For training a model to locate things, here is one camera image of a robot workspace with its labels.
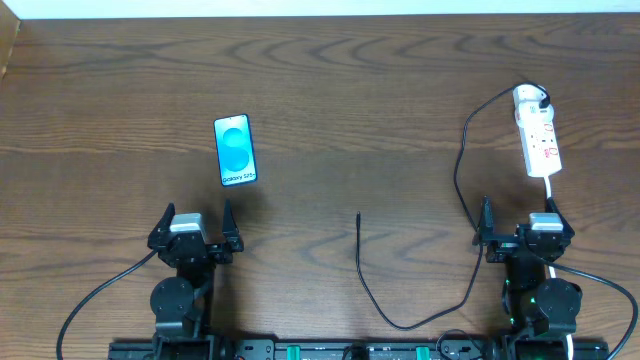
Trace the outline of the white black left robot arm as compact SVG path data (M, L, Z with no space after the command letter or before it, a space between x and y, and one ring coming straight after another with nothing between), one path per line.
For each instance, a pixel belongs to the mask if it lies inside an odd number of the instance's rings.
M233 262L244 242L225 202L221 243L209 243L202 215L178 215L169 204L150 232L147 246L176 270L159 282L150 296L155 320L152 340L156 359L234 359L233 341L209 332L214 271Z

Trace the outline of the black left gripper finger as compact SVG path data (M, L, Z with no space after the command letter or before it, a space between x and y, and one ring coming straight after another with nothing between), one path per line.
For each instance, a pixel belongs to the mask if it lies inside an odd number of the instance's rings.
M170 233L170 225L175 216L175 205L169 203L160 220L152 230L153 241L163 241Z
M238 241L238 228L233 217L231 202L225 200L222 233L228 243L236 243Z

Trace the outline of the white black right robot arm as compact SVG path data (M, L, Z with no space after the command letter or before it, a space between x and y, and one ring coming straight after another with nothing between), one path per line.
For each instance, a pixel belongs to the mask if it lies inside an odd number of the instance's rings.
M496 359L567 359L567 337L576 332L582 290L571 282L547 275L571 244L573 228L553 199L545 210L529 215L529 222L512 234L495 232L489 197L482 201L479 225L473 239L486 248L486 261L506 267L502 303L511 329L494 341Z

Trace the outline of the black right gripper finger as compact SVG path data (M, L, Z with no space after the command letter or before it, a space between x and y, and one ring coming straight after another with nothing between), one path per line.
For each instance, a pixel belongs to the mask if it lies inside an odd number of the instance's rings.
M491 199L484 196L481 206L479 224L476 231L477 241L490 241L494 236L494 219Z
M571 225L567 222L567 220L565 219L565 217L562 215L562 213L560 212L558 206L556 205L554 199L552 197L549 197L545 200L545 211L547 213L555 213L559 216L561 223L563 224L563 232L569 235L573 235L574 234L574 229L571 227Z

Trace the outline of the blue Galaxy smartphone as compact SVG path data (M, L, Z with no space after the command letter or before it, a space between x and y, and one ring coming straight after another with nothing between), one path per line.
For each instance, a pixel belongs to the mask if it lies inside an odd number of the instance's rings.
M223 187L255 182L258 171L247 114L213 121L221 184Z

